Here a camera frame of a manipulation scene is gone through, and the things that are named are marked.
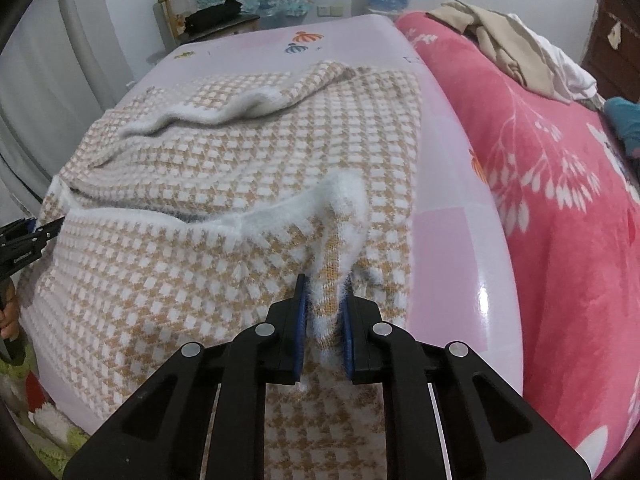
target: beige and white checkered fabric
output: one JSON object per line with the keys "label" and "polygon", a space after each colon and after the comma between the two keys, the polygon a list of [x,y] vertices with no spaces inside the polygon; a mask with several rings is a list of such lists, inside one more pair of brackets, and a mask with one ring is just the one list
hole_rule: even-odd
{"label": "beige and white checkered fabric", "polygon": [[[271,104],[225,116],[263,87]],[[159,119],[176,104],[189,121]],[[353,270],[404,323],[419,127],[413,75],[337,62],[152,88],[110,110],[42,207],[41,222],[66,220],[20,284],[36,347],[107,418],[183,342],[232,339],[306,272],[305,367],[268,388],[267,477],[384,478],[382,399],[344,378],[338,300]]]}

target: brown door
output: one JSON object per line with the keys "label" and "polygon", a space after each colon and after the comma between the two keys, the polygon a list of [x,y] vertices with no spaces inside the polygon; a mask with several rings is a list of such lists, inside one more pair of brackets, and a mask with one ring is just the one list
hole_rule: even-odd
{"label": "brown door", "polygon": [[[617,22],[622,41],[615,50],[608,35]],[[598,81],[598,92],[605,98],[621,96],[640,100],[640,22],[624,0],[600,0],[598,17],[582,66]]]}

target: gray curtain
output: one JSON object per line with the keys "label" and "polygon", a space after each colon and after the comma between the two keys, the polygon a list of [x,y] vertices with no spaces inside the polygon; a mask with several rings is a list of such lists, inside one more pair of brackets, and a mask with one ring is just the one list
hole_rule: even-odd
{"label": "gray curtain", "polygon": [[132,79],[104,0],[33,1],[0,54],[0,180],[14,202],[37,215],[53,175]]}

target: orange seashell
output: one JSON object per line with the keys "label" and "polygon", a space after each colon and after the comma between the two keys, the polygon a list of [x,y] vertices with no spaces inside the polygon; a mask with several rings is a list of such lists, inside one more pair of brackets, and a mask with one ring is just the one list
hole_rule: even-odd
{"label": "orange seashell", "polygon": [[314,41],[322,40],[322,38],[324,38],[322,34],[312,34],[311,32],[301,30],[296,32],[293,41],[296,43],[313,43]]}
{"label": "orange seashell", "polygon": [[486,184],[487,179],[484,176],[484,170],[480,165],[480,161],[478,160],[478,156],[476,155],[476,152],[474,152],[474,150],[469,150],[469,154],[471,155],[471,167],[476,172],[476,175],[478,176],[478,178]]}

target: wooden chair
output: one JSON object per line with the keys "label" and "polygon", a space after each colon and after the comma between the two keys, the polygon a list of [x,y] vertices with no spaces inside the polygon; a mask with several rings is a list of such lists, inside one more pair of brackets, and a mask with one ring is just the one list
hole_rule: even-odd
{"label": "wooden chair", "polygon": [[213,38],[220,38],[222,36],[229,36],[231,34],[239,34],[241,32],[247,32],[250,30],[258,30],[259,16],[256,14],[248,14],[241,12],[238,16],[227,20],[226,22],[219,23],[204,30],[203,32],[190,34],[188,32],[181,32],[178,27],[178,18],[174,12],[171,4],[171,0],[158,0],[158,3],[163,6],[164,15],[167,18],[169,30],[174,37],[174,40],[179,45],[185,43],[193,43],[194,41],[212,40]]}

